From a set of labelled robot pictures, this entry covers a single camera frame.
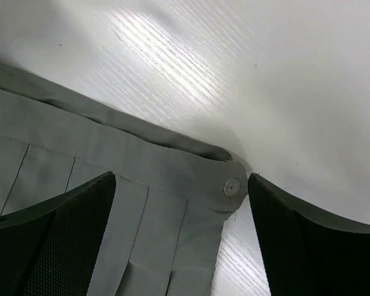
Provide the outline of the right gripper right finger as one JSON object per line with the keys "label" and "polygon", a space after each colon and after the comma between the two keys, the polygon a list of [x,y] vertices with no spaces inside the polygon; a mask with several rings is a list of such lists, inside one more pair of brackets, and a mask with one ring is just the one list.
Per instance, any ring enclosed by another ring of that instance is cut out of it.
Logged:
{"label": "right gripper right finger", "polygon": [[370,295],[370,225],[252,173],[250,207],[271,295]]}

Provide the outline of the grey skirt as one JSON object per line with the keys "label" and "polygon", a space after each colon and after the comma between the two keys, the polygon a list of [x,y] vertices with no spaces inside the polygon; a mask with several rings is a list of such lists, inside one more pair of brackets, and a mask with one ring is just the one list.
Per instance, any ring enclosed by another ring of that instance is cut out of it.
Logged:
{"label": "grey skirt", "polygon": [[224,222],[247,190],[217,146],[0,63],[0,215],[111,171],[89,295],[210,295]]}

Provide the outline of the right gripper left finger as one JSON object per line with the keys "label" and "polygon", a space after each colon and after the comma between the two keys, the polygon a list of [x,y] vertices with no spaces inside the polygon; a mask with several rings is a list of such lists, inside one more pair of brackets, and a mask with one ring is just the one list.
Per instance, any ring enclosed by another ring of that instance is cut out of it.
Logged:
{"label": "right gripper left finger", "polygon": [[0,295],[86,295],[115,189],[108,171],[0,216]]}

